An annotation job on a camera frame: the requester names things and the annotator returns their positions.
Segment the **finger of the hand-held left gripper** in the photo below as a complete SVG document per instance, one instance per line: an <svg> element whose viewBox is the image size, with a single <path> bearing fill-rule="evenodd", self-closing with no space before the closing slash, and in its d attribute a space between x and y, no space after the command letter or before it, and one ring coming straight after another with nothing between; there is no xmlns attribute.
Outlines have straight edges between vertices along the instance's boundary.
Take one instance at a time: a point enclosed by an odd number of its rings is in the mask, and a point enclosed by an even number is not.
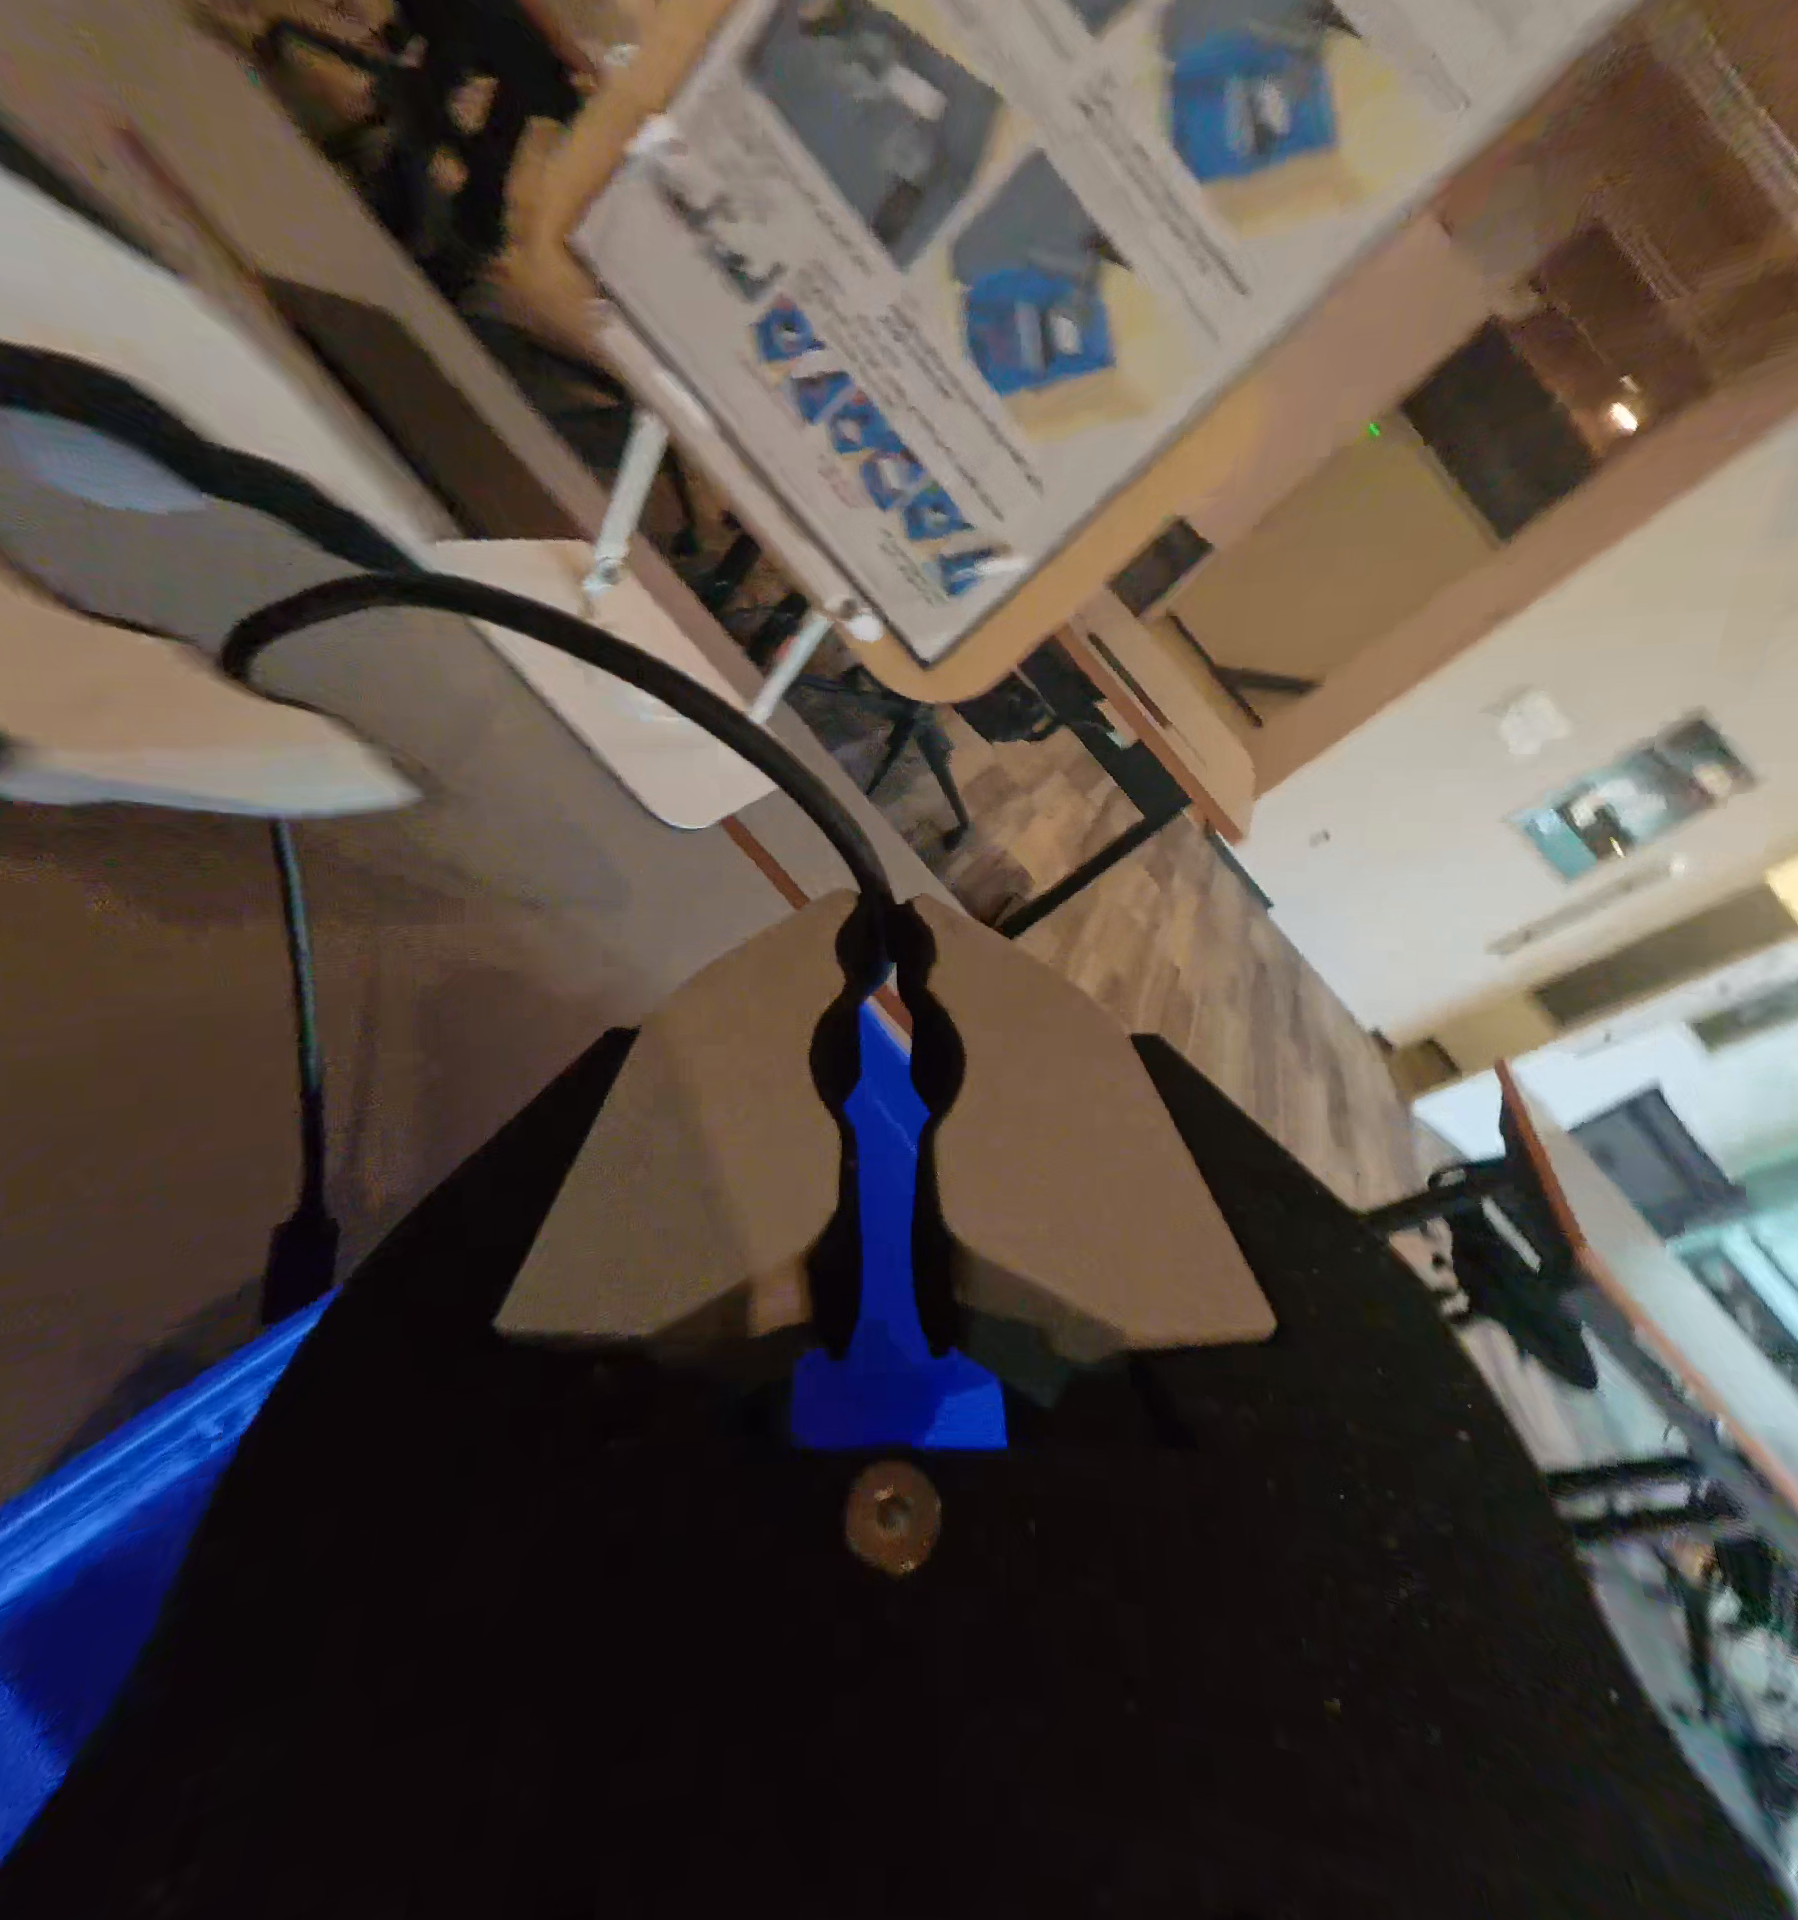
<svg viewBox="0 0 1798 1920"><path fill-rule="evenodd" d="M0 163L0 347L119 377L202 441L298 482L318 540L417 563L424 524L287 365L208 294Z"/></svg>
<svg viewBox="0 0 1798 1920"><path fill-rule="evenodd" d="M0 554L0 800L298 822L417 798L333 719L241 688L185 640L72 611Z"/></svg>

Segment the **blue plastic bin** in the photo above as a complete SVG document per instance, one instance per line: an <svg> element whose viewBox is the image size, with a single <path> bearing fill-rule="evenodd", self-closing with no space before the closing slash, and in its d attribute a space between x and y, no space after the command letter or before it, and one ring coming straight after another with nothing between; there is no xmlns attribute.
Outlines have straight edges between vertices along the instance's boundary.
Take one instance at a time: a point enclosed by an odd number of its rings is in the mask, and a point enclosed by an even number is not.
<svg viewBox="0 0 1798 1920"><path fill-rule="evenodd" d="M842 1361L794 1366L789 1433L809 1450L1007 1445L1004 1388L932 1357L910 1277L926 1104L910 1045L869 1002L847 1105L858 1140L862 1318ZM0 1506L0 1861L119 1697L239 1440L335 1301L259 1331Z"/></svg>

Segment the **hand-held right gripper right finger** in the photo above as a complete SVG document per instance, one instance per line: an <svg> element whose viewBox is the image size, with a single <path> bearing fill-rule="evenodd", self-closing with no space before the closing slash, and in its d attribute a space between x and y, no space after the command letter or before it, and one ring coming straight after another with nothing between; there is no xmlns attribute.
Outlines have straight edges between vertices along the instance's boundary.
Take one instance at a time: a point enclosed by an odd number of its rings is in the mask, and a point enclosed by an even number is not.
<svg viewBox="0 0 1798 1920"><path fill-rule="evenodd" d="M1126 1027L941 901L899 912L930 1346L1101 1363L1266 1341L1270 1301Z"/></svg>

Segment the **framed wall picture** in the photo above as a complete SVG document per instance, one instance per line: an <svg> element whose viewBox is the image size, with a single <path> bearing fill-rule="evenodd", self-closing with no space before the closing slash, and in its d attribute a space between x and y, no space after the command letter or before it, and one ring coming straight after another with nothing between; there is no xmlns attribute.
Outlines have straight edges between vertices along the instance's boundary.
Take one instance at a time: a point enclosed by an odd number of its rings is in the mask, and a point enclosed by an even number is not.
<svg viewBox="0 0 1798 1920"><path fill-rule="evenodd" d="M1554 876L1578 881L1755 787L1753 764L1697 712L1508 814L1508 826Z"/></svg>

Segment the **black office chair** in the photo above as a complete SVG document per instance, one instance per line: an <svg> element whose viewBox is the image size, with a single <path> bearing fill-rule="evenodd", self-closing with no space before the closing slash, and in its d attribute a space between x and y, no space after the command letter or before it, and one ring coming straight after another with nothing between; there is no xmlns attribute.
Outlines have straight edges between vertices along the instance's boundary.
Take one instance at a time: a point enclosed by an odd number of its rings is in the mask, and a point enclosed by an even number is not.
<svg viewBox="0 0 1798 1920"><path fill-rule="evenodd" d="M381 140L374 163L356 172L362 197L459 306L505 248L508 183L531 124L565 126L582 106L578 65L521 2L392 2L370 41L275 16L254 58L275 74L294 48L370 79L367 115L326 156L356 159Z"/></svg>

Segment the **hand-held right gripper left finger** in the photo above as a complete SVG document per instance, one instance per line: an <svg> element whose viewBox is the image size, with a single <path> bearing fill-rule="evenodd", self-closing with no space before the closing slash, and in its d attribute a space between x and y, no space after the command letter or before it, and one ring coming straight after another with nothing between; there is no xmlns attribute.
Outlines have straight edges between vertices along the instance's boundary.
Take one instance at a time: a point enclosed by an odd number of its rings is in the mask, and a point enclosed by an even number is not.
<svg viewBox="0 0 1798 1920"><path fill-rule="evenodd" d="M503 1336L694 1353L810 1329L805 1261L842 1155L810 1046L847 985L855 904L813 899L655 1007L497 1312Z"/></svg>

